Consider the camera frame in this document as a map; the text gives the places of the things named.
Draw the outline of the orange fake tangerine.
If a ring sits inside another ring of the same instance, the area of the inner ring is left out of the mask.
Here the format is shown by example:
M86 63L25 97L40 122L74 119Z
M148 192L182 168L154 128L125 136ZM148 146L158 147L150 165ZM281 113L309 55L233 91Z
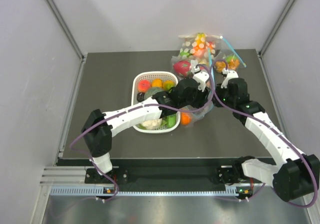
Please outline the orange fake tangerine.
M180 113L180 124L181 125L189 125L192 122L192 116L190 113L181 112Z

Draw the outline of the clear zip bag with vegetables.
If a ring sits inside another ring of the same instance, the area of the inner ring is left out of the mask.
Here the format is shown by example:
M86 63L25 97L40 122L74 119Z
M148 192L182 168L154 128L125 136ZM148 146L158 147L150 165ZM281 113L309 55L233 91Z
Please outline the clear zip bag with vegetables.
M186 125L186 127L191 127L195 122L203 119L205 115L210 112L213 109L214 105L213 103L209 104L207 107L201 109L197 112L188 112L192 116L192 122L189 125Z

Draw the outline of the green fake cucumber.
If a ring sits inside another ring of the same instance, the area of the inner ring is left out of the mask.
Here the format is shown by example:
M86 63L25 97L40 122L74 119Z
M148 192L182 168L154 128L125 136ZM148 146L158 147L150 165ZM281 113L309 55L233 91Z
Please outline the green fake cucumber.
M167 116L166 125L167 125L168 129L174 127L176 125L176 122L177 122L177 115L176 114L172 114L172 115Z

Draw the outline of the white fake cauliflower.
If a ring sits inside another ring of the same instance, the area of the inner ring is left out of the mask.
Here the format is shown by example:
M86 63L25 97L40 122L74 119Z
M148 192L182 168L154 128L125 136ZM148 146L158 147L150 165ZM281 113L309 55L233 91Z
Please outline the white fake cauliflower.
M155 130L162 125L162 119L148 120L140 123L140 127L145 130Z

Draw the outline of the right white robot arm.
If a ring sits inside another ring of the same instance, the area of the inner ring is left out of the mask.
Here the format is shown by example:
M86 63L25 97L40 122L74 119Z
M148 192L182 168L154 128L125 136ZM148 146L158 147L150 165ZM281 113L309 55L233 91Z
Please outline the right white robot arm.
M235 163L234 178L239 182L249 178L259 180L272 187L285 202L313 193L311 202L314 203L319 190L319 159L316 155L306 155L285 137L265 109L250 99L247 86L242 78L219 83L212 101L215 106L232 111L265 147L275 164L264 163L252 156L241 157Z

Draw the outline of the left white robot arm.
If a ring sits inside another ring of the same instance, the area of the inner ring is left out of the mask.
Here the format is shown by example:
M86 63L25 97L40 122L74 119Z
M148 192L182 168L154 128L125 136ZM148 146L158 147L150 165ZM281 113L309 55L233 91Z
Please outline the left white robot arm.
M144 97L144 101L113 112L102 113L99 109L91 112L81 133L89 148L96 176L102 182L113 178L110 158L112 138L118 133L145 121L161 119L191 106L201 111L211 103L212 79L200 74L185 78L170 91L157 90Z

